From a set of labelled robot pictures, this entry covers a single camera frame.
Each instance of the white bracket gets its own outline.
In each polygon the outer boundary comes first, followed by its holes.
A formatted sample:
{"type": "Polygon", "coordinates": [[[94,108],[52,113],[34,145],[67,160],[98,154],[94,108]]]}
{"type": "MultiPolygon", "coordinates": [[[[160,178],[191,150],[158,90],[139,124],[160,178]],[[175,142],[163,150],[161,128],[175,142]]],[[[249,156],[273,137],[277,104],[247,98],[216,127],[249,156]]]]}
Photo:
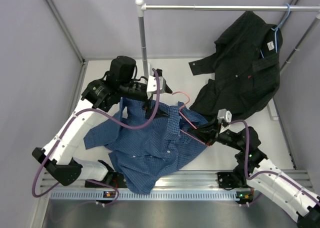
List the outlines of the white bracket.
{"type": "Polygon", "coordinates": [[[269,101],[267,107],[268,107],[270,119],[279,120],[279,116],[278,116],[276,105],[273,98],[269,101]]]}
{"type": "Polygon", "coordinates": [[[136,9],[138,11],[138,17],[143,17],[144,16],[144,5],[145,5],[144,0],[135,0],[135,4],[136,4],[136,9]]]}

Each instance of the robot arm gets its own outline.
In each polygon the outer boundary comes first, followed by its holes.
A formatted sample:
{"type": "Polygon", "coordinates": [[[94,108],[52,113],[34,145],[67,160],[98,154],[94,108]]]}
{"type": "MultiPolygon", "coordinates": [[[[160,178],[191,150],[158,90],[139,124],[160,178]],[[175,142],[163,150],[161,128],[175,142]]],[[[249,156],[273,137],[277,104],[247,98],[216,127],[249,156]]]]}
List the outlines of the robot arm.
{"type": "Polygon", "coordinates": [[[252,127],[248,127],[248,132],[244,129],[234,133],[228,130],[232,123],[231,113],[227,110],[219,110],[217,119],[197,129],[188,130],[207,145],[219,142],[240,151],[235,155],[238,162],[235,169],[232,172],[218,173],[219,186],[225,189],[252,187],[280,206],[298,227],[319,228],[320,197],[278,169],[258,149],[261,142],[252,127]]]}
{"type": "Polygon", "coordinates": [[[137,73],[136,62],[129,57],[119,56],[112,60],[110,71],[88,84],[72,115],[57,135],[45,147],[32,152],[39,163],[47,158],[44,167],[62,185],[69,185],[77,179],[101,181],[109,171],[113,171],[103,161],[80,160],[73,155],[88,131],[101,120],[101,114],[109,111],[121,97],[145,101],[141,108],[146,110],[146,118],[149,118],[147,116],[153,110],[151,98],[157,89],[160,93],[172,93],[161,70],[157,70],[157,86],[154,76],[146,78],[147,84],[139,83],[135,77],[132,79],[134,69],[137,73]]]}

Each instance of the metal rod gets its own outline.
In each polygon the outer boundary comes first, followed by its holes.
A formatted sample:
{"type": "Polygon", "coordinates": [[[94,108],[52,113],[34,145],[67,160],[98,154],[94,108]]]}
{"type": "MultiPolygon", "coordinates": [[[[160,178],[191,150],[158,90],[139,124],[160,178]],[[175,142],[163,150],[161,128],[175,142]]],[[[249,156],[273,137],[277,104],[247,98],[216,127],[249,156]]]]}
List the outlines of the metal rod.
{"type": "Polygon", "coordinates": [[[143,17],[139,17],[138,19],[139,19],[139,30],[140,30],[140,40],[141,40],[143,74],[145,77],[148,77],[149,69],[148,69],[148,59],[147,59],[145,21],[143,17]]]}
{"type": "MultiPolygon", "coordinates": [[[[287,6],[175,6],[143,5],[142,10],[195,10],[195,11],[287,11],[287,6]]],[[[292,12],[318,12],[320,6],[290,6],[292,12]]]]}
{"type": "Polygon", "coordinates": [[[302,38],[299,40],[295,48],[292,50],[288,58],[286,59],[285,63],[281,66],[280,68],[280,75],[286,70],[288,65],[291,63],[293,60],[294,56],[296,55],[297,51],[300,50],[300,46],[304,43],[304,41],[307,39],[307,37],[312,33],[312,31],[316,28],[318,23],[320,22],[320,12],[317,15],[317,17],[313,20],[313,22],[310,24],[302,38]]]}
{"type": "Polygon", "coordinates": [[[144,11],[143,11],[143,6],[145,5],[145,2],[144,0],[135,0],[135,4],[136,4],[136,9],[138,12],[138,20],[139,20],[143,74],[145,77],[148,77],[149,69],[148,69],[147,47],[146,47],[145,19],[144,19],[144,11]]]}
{"type": "Polygon", "coordinates": [[[53,0],[45,0],[45,2],[48,5],[48,7],[49,7],[51,13],[53,14],[54,18],[56,19],[60,29],[62,30],[62,32],[64,33],[65,37],[69,41],[69,43],[70,43],[73,51],[75,52],[76,56],[78,57],[80,62],[83,64],[85,60],[84,60],[80,50],[78,49],[73,37],[71,36],[70,31],[68,30],[66,24],[64,23],[60,13],[58,12],[53,0]]]}
{"type": "MultiPolygon", "coordinates": [[[[289,4],[290,4],[290,5],[297,5],[299,1],[300,1],[300,0],[291,0],[289,4]]],[[[284,28],[285,24],[286,24],[287,21],[288,21],[288,19],[285,19],[285,20],[284,20],[284,18],[285,18],[286,15],[287,15],[287,13],[285,12],[285,13],[283,14],[283,16],[281,17],[281,19],[279,20],[279,22],[278,22],[278,23],[280,23],[280,22],[283,20],[283,23],[282,23],[282,26],[281,26],[282,29],[284,28]]]]}

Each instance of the gray wall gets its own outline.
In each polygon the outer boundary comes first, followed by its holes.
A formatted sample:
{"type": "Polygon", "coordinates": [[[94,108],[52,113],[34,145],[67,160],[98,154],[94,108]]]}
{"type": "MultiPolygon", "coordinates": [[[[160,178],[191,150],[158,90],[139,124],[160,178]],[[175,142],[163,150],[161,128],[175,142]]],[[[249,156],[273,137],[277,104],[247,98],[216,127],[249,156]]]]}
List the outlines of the gray wall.
{"type": "Polygon", "coordinates": [[[27,227],[44,146],[67,118],[80,62],[44,0],[0,0],[0,226],[27,227]]]}
{"type": "MultiPolygon", "coordinates": [[[[318,5],[320,0],[301,0],[300,5],[318,5]]],[[[284,27],[286,57],[315,18],[315,13],[294,13],[284,27]]],[[[281,76],[276,95],[280,117],[287,130],[298,168],[309,172],[320,192],[320,25],[308,37],[281,76]]]]}
{"type": "MultiPolygon", "coordinates": [[[[135,0],[54,0],[86,58],[141,56],[135,0]]],[[[159,5],[282,5],[290,0],[145,0],[159,5]]],[[[149,57],[195,57],[212,54],[214,40],[242,12],[147,11],[149,57]]],[[[257,13],[277,23],[280,12],[257,13]]]]}

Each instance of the vertical pole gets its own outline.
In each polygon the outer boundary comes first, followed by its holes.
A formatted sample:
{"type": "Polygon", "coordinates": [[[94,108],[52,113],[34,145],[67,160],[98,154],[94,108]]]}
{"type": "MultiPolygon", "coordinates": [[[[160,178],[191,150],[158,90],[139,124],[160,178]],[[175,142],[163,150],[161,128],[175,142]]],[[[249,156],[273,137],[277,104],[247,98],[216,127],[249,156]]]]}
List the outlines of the vertical pole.
{"type": "Polygon", "coordinates": [[[135,0],[135,4],[138,11],[143,74],[144,76],[148,77],[149,71],[148,71],[148,59],[147,59],[147,48],[146,48],[145,20],[144,20],[144,11],[142,10],[145,2],[144,0],[135,0]]]}
{"type": "Polygon", "coordinates": [[[302,38],[299,40],[299,42],[297,43],[295,48],[292,50],[292,52],[290,53],[290,55],[286,59],[285,63],[281,66],[280,75],[286,70],[286,68],[288,67],[288,65],[291,63],[292,59],[296,55],[297,51],[300,50],[300,47],[303,44],[303,42],[307,39],[307,37],[316,28],[316,26],[318,25],[319,22],[320,22],[320,12],[318,12],[316,18],[313,20],[313,22],[310,24],[310,26],[308,27],[308,29],[306,30],[306,32],[304,33],[302,38]]]}

